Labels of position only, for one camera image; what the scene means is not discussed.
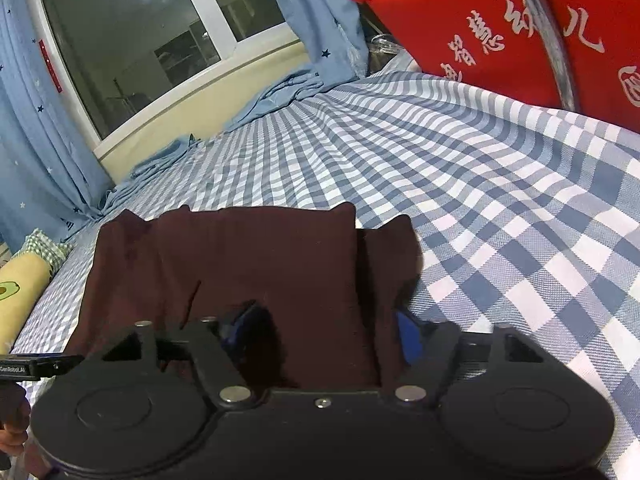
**red bag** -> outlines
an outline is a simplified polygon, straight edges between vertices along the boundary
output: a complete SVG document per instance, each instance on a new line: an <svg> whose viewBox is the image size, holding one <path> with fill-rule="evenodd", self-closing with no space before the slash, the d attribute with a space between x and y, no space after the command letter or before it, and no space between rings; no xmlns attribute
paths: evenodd
<svg viewBox="0 0 640 480"><path fill-rule="evenodd" d="M427 73L561 107L524 0L367 2ZM640 131L640 0L547 0L574 76L579 112Z"/></svg>

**silver rivet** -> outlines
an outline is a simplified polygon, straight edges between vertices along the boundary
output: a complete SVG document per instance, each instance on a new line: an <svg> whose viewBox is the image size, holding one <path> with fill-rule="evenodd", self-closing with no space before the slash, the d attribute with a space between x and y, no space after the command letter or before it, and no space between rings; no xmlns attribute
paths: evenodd
<svg viewBox="0 0 640 480"><path fill-rule="evenodd" d="M396 388L396 397L404 402L415 402L416 400L423 400L427 396L427 392L420 386L400 386Z"/></svg>
<svg viewBox="0 0 640 480"><path fill-rule="evenodd" d="M245 386L228 386L220 390L220 399L225 402L242 402L251 397L251 390Z"/></svg>
<svg viewBox="0 0 640 480"><path fill-rule="evenodd" d="M316 399L314 404L316 408L328 408L331 405L331 399Z"/></svg>

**window sill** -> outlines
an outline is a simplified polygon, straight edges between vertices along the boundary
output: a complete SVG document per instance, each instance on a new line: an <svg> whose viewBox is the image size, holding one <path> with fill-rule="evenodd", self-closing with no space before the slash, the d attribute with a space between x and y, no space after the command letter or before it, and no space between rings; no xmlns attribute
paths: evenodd
<svg viewBox="0 0 640 480"><path fill-rule="evenodd" d="M289 25L283 23L239 42L238 47L230 58L217 62L215 65L204 69L202 72L187 79L184 83L169 90L166 94L160 96L142 111L119 126L111 135L94 148L94 155L98 160L104 158L121 142L127 139L127 137L133 135L140 128L193 93L196 93L201 88L208 86L261 57L268 56L277 50L299 41Z"/></svg>

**human hand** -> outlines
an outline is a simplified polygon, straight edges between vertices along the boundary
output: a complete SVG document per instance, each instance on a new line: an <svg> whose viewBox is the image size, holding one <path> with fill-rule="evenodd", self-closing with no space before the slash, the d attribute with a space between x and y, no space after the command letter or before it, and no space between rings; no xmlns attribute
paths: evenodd
<svg viewBox="0 0 640 480"><path fill-rule="evenodd" d="M27 441L31 406L24 388L15 383L0 382L0 451L18 456Z"/></svg>

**mattress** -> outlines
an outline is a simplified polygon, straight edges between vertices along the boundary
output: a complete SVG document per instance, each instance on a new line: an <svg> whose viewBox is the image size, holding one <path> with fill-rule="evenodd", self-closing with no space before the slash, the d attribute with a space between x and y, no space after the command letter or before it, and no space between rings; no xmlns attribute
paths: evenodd
<svg viewBox="0 0 640 480"><path fill-rule="evenodd" d="M630 480L640 470L639 153L640 136L618 126L395 72L201 142L122 208L151 219L185 204L348 201L364 228L406 213L424 253L411 310L531 334L609 399L616 431L602 469ZM14 352L65 347L98 230L121 209L76 235ZM42 384L25 386L33 402Z"/></svg>

